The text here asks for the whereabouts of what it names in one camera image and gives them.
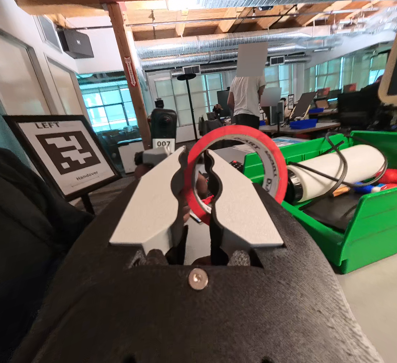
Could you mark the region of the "white bottle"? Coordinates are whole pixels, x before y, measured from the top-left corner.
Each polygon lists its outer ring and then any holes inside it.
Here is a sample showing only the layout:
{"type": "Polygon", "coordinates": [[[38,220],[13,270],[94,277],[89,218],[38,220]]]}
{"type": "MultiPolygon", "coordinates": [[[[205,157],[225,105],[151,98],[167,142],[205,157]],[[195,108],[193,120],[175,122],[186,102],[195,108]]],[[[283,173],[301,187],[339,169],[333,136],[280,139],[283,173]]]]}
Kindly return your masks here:
{"type": "Polygon", "coordinates": [[[370,145],[355,145],[289,164],[285,201],[303,203],[346,186],[369,180],[387,167],[384,155],[370,145]]]}

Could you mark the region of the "background desk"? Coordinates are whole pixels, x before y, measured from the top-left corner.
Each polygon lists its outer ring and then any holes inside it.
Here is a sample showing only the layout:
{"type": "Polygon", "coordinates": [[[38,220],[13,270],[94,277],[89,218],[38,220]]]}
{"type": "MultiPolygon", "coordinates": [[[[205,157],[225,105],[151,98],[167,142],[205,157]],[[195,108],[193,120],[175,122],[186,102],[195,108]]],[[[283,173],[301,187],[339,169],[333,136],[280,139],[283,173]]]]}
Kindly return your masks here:
{"type": "Polygon", "coordinates": [[[260,126],[259,130],[268,135],[296,137],[297,135],[308,135],[320,133],[322,131],[335,130],[339,127],[340,123],[338,122],[320,122],[314,127],[308,127],[304,129],[292,129],[290,126],[260,126]]]}

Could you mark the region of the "tilted grey board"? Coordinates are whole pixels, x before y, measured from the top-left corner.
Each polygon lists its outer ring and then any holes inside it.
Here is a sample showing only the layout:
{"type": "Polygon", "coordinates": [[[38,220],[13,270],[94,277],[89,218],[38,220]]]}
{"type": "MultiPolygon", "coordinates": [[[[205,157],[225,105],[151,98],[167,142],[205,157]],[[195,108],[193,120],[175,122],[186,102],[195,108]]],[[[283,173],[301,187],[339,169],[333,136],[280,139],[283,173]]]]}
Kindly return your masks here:
{"type": "Polygon", "coordinates": [[[290,114],[290,121],[304,119],[307,116],[310,106],[316,96],[316,91],[303,93],[290,114]]]}

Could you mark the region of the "red tape roll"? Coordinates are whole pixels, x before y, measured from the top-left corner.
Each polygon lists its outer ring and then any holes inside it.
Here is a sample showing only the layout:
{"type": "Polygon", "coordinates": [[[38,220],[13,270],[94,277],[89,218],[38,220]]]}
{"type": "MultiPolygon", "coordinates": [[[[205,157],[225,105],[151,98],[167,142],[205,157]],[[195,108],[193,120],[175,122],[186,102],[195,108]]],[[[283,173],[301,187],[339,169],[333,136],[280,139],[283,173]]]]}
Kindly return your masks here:
{"type": "Polygon", "coordinates": [[[185,170],[184,193],[192,212],[206,225],[210,225],[211,212],[207,212],[195,191],[195,167],[198,157],[215,142],[233,140],[251,146],[261,159],[265,175],[262,183],[265,189],[279,204],[285,198],[288,174],[285,158],[275,142],[260,130],[248,126],[223,126],[204,135],[191,148],[185,170]]]}

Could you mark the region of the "green plastic bin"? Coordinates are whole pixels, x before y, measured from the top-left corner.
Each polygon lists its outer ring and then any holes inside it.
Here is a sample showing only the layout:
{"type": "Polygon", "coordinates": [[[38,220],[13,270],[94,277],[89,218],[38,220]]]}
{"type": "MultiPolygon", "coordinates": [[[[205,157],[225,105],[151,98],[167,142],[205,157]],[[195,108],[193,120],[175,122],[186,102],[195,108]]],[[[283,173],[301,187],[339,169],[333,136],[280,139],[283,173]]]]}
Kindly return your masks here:
{"type": "MultiPolygon", "coordinates": [[[[336,134],[330,140],[345,149],[361,142],[373,145],[388,160],[388,168],[396,169],[396,132],[353,131],[347,138],[336,134]]],[[[247,147],[244,175],[253,182],[263,181],[264,169],[256,152],[247,147]]],[[[330,144],[325,138],[304,140],[280,147],[287,164],[301,162],[328,153],[330,144]]],[[[361,196],[353,219],[344,232],[328,227],[300,210],[306,203],[282,206],[308,231],[325,257],[343,274],[387,258],[397,251],[397,195],[396,189],[361,196]]]]}

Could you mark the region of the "black sheet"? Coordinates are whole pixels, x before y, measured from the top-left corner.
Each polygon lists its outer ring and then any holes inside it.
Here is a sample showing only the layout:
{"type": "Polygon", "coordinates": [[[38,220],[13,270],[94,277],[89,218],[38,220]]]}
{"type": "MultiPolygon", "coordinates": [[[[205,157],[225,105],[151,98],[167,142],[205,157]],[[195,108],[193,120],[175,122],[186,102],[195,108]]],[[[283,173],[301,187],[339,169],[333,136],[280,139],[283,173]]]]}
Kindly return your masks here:
{"type": "Polygon", "coordinates": [[[355,215],[360,198],[355,193],[327,197],[303,212],[328,227],[344,232],[355,215]]]}

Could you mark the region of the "black monitor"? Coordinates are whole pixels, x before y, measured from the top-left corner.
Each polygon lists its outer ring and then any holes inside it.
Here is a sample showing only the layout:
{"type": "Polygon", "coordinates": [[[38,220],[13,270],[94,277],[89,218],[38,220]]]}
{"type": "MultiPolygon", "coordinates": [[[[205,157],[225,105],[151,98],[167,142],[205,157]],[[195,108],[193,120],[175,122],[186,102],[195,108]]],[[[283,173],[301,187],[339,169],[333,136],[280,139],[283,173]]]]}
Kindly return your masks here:
{"type": "Polygon", "coordinates": [[[363,126],[370,123],[380,105],[377,94],[341,93],[337,97],[338,121],[345,126],[363,126]]]}

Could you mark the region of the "blue white marker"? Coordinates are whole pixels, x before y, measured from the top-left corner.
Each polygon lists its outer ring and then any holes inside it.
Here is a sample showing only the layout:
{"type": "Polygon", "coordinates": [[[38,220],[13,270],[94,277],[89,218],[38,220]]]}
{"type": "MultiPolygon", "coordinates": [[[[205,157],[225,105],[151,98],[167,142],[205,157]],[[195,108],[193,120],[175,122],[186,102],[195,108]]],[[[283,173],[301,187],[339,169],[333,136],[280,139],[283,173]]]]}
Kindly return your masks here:
{"type": "Polygon", "coordinates": [[[397,184],[396,183],[380,183],[378,185],[359,185],[357,187],[354,187],[354,191],[356,193],[360,193],[360,194],[368,194],[368,193],[377,193],[377,192],[382,192],[385,190],[389,190],[389,189],[396,189],[397,188],[397,184]]]}

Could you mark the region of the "red rounded toy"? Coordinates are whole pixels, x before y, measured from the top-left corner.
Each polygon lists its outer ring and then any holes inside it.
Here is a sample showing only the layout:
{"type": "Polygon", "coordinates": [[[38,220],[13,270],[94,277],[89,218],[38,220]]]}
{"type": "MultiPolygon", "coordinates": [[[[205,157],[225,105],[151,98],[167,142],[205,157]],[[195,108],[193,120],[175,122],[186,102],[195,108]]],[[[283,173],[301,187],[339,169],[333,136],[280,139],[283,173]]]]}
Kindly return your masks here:
{"type": "Polygon", "coordinates": [[[377,182],[382,184],[397,184],[397,169],[388,168],[377,182]]]}

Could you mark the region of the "red post sign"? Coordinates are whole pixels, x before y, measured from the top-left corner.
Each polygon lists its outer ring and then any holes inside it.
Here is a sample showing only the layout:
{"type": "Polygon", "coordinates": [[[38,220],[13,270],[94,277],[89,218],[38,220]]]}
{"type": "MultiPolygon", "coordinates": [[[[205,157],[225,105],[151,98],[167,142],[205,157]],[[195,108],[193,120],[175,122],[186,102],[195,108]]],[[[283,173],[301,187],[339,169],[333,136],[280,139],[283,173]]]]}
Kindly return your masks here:
{"type": "Polygon", "coordinates": [[[133,68],[132,58],[130,56],[124,57],[124,62],[126,65],[129,81],[133,87],[136,87],[136,77],[133,68]]]}

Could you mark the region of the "framed marker sign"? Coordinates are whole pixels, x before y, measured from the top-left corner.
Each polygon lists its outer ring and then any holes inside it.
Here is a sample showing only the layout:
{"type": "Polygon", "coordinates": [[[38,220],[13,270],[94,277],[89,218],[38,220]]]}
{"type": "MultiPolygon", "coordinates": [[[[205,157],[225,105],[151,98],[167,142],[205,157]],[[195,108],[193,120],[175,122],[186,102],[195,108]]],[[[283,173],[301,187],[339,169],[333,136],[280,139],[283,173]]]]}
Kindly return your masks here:
{"type": "Polygon", "coordinates": [[[89,193],[122,175],[83,115],[3,115],[43,180],[95,215],[89,193]]]}

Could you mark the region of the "black floor lamp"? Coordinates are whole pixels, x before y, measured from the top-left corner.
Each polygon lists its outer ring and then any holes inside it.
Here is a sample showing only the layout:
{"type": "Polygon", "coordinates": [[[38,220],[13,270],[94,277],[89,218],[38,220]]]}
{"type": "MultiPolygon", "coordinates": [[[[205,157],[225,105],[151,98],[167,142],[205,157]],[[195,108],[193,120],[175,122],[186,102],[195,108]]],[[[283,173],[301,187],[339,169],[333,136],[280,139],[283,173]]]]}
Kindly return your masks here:
{"type": "Polygon", "coordinates": [[[195,141],[197,142],[198,136],[197,136],[194,109],[193,109],[193,103],[192,103],[192,97],[191,97],[191,89],[190,89],[190,84],[189,84],[189,81],[194,78],[196,78],[195,73],[184,73],[182,75],[177,76],[177,80],[186,82],[187,94],[188,94],[188,98],[189,98],[189,105],[190,105],[191,118],[192,118],[192,125],[193,125],[193,132],[194,132],[195,141]]]}

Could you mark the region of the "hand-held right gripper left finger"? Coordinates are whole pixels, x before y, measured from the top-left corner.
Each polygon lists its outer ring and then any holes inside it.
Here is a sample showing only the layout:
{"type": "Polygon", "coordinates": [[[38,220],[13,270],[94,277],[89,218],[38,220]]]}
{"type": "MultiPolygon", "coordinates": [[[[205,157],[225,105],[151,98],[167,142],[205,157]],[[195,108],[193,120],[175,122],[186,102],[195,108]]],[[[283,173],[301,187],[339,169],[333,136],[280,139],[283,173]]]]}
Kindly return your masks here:
{"type": "Polygon", "coordinates": [[[184,170],[188,151],[181,146],[143,175],[110,240],[111,245],[140,247],[166,254],[183,238],[184,170]]]}

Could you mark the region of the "white cabinet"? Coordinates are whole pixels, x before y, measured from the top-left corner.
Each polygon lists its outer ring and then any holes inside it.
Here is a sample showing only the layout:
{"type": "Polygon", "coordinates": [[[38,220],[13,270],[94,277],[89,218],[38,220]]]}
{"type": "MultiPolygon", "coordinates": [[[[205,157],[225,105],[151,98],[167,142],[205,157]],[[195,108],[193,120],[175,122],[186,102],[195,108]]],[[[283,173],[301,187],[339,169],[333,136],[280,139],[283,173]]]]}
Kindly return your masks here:
{"type": "Polygon", "coordinates": [[[126,174],[134,173],[136,169],[135,154],[144,150],[142,140],[125,140],[117,143],[122,166],[126,174]]]}

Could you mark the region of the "easel board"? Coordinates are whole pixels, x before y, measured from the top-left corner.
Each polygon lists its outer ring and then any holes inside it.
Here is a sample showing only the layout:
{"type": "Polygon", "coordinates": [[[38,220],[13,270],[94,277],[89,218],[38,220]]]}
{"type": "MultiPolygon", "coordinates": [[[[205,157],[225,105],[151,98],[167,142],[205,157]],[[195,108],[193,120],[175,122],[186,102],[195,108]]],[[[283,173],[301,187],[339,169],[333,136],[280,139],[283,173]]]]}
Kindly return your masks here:
{"type": "Polygon", "coordinates": [[[395,37],[391,47],[385,72],[383,74],[378,96],[381,102],[397,106],[397,37],[395,37]]]}

